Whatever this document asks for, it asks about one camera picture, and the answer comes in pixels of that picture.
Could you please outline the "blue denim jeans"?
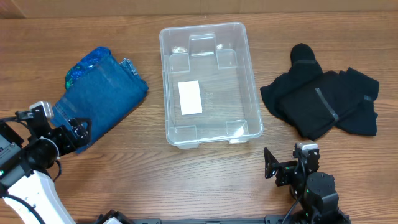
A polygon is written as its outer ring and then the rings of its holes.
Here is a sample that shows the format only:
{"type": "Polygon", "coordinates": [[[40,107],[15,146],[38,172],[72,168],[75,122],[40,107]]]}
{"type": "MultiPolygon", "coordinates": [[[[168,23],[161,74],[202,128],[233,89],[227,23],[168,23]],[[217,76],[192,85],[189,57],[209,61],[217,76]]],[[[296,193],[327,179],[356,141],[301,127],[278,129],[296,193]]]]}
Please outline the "blue denim jeans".
{"type": "Polygon", "coordinates": [[[71,129],[70,119],[90,119],[91,140],[76,150],[81,153],[139,105],[148,89],[147,83],[132,72],[130,62],[120,64],[108,55],[85,72],[55,103],[52,124],[71,129]]]}

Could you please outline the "black taped garment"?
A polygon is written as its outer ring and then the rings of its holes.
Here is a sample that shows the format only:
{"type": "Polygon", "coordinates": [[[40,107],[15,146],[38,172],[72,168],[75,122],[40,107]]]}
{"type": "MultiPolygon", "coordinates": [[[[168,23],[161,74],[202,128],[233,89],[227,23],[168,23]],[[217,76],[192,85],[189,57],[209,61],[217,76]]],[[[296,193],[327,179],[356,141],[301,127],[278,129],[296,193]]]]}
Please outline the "black taped garment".
{"type": "Polygon", "coordinates": [[[350,115],[361,95],[336,72],[326,72],[285,95],[277,109],[305,138],[314,141],[350,115]]]}

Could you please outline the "shiny blue sequin garment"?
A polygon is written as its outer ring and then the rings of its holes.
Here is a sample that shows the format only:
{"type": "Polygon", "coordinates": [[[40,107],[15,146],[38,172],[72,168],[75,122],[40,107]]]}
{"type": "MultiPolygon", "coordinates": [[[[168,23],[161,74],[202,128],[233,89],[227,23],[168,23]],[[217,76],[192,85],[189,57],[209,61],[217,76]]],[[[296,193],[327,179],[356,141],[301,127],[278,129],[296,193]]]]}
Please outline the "shiny blue sequin garment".
{"type": "Polygon", "coordinates": [[[65,76],[64,87],[68,90],[78,79],[80,79],[87,71],[92,69],[103,58],[111,55],[111,51],[107,47],[97,47],[84,56],[76,65],[74,65],[65,76]]]}

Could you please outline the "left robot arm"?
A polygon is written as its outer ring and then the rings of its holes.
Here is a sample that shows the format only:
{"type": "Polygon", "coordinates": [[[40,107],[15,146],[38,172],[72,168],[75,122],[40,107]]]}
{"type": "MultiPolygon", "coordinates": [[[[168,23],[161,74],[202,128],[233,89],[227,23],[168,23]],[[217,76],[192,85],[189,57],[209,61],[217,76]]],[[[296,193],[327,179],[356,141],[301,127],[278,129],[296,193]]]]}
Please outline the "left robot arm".
{"type": "Polygon", "coordinates": [[[91,121],[72,118],[52,128],[50,104],[40,101],[1,119],[1,198],[24,223],[73,223],[47,170],[59,158],[86,146],[91,121]]]}

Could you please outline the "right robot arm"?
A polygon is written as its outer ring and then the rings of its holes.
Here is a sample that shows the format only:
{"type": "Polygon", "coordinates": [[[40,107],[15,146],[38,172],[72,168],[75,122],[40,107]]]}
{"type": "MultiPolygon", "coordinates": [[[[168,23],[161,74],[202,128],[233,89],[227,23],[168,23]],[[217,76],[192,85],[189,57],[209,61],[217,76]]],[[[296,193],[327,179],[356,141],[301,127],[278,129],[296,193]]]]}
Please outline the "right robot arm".
{"type": "Polygon", "coordinates": [[[264,149],[265,178],[276,177],[278,187],[289,186],[294,204],[285,215],[267,215],[265,223],[350,224],[338,206],[335,178],[319,172],[319,148],[315,143],[297,143],[293,161],[278,162],[264,149]]]}

